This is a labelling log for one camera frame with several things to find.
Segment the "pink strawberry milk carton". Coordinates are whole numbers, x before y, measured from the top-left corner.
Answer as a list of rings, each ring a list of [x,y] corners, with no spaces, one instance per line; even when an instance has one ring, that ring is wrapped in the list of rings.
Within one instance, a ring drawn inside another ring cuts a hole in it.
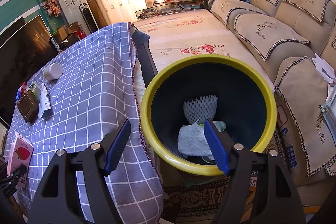
[[[28,169],[33,150],[33,144],[16,131],[10,147],[7,174],[11,175],[21,165],[24,165]]]

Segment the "dark plastic food tray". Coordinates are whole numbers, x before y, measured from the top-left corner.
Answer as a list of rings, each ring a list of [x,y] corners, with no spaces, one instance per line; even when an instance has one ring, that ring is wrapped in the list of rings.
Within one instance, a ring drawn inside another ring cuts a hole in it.
[[[18,110],[25,122],[33,123],[38,115],[39,101],[31,90],[26,91],[18,102]]]

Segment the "red snack bag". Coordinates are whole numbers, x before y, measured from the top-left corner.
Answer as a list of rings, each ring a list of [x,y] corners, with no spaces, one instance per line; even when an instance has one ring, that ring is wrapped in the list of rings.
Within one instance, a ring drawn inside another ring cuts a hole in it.
[[[52,108],[50,103],[49,91],[44,83],[41,84],[41,95],[40,95],[40,102],[39,102],[39,118],[47,118],[52,116]]]

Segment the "green label plastic bottle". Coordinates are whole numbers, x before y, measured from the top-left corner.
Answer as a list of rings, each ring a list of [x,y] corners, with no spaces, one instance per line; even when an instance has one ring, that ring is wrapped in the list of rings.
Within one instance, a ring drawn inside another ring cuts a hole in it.
[[[218,132],[224,132],[226,130],[226,124],[223,121],[213,121],[213,124]],[[204,124],[198,124],[198,131],[204,132]]]

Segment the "green tea box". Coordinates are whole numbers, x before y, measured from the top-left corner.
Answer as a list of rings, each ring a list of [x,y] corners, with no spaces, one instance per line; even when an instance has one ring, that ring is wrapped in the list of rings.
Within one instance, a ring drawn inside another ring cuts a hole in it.
[[[32,91],[32,93],[34,94],[37,101],[40,102],[40,100],[41,100],[41,89],[40,89],[39,85],[36,82],[32,82],[29,85],[28,90]]]

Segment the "white paper cup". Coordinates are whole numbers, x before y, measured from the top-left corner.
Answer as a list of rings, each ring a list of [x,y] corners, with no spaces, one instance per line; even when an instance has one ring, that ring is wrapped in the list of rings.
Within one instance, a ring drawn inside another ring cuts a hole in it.
[[[43,77],[48,81],[58,80],[63,74],[63,68],[60,63],[52,63],[43,71]]]

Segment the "white foam fruit net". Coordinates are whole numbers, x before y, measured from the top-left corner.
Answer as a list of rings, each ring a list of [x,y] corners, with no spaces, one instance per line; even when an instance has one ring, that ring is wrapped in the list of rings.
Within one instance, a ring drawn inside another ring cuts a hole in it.
[[[207,119],[213,119],[218,106],[218,98],[214,95],[201,96],[183,103],[184,115],[189,124],[203,124]]]

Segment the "yellow rimmed black trash bin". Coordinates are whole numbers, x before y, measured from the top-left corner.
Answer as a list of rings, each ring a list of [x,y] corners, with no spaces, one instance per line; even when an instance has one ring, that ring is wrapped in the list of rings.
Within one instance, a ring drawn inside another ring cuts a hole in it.
[[[276,103],[266,79],[250,65],[220,55],[190,56],[161,70],[146,88],[141,127],[156,154],[184,173],[220,176],[203,133],[207,119],[254,152],[276,127]]]

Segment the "blue tissue pack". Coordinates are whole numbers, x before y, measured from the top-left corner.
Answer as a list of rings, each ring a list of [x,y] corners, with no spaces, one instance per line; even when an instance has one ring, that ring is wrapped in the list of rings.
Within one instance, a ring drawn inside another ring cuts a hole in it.
[[[21,95],[22,95],[22,87],[20,86],[17,90],[17,94],[15,96],[15,102],[18,102],[21,99]]]

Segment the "blue checkered tablecloth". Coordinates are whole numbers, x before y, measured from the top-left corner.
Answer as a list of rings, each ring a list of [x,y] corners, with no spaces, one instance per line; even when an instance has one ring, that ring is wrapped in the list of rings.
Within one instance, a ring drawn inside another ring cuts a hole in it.
[[[106,178],[108,190],[124,223],[157,223],[163,189],[147,149],[139,121],[143,85],[155,75],[149,36],[120,22],[100,29],[55,57],[60,79],[46,83],[53,114],[28,124],[15,110],[6,151],[16,133],[33,147],[27,183],[15,199],[28,213],[38,185],[58,149],[84,150],[128,119],[130,138],[115,171]]]

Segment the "large flat screen television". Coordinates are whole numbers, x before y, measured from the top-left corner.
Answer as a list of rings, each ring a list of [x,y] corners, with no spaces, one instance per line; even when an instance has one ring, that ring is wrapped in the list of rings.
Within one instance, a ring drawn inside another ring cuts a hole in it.
[[[56,57],[49,44],[50,32],[40,15],[14,32],[1,45],[1,119],[10,125],[21,83]]]

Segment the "beige sofa with covers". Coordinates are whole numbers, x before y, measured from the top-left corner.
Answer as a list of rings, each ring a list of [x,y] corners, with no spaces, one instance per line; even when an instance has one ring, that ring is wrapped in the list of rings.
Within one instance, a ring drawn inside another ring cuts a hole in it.
[[[330,0],[206,0],[252,53],[275,90],[276,149],[305,206],[335,186],[335,132],[322,111],[335,89],[335,4]]]

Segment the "black tower fan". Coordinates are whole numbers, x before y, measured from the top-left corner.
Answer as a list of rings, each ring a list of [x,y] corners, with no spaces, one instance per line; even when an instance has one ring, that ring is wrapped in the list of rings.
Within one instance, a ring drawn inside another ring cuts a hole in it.
[[[99,27],[96,23],[96,20],[88,6],[87,3],[82,3],[79,5],[80,12],[82,14],[82,17],[85,21],[85,24],[87,25],[90,33],[94,33],[99,30]]]

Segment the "floral floor mattress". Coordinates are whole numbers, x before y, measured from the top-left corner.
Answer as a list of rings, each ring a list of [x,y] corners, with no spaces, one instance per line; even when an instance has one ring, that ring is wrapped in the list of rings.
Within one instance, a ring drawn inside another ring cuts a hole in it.
[[[134,25],[150,36],[149,49],[158,71],[188,56],[223,55],[253,67],[274,89],[272,81],[252,53],[207,10],[157,16],[138,20]]]

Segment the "book rack by window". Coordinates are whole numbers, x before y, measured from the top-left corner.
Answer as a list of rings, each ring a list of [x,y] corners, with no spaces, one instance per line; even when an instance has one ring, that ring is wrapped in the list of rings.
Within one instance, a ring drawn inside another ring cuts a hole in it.
[[[198,10],[203,7],[203,0],[169,0],[168,2],[155,4],[152,7],[137,10],[135,16],[138,20],[143,20],[177,12]]]

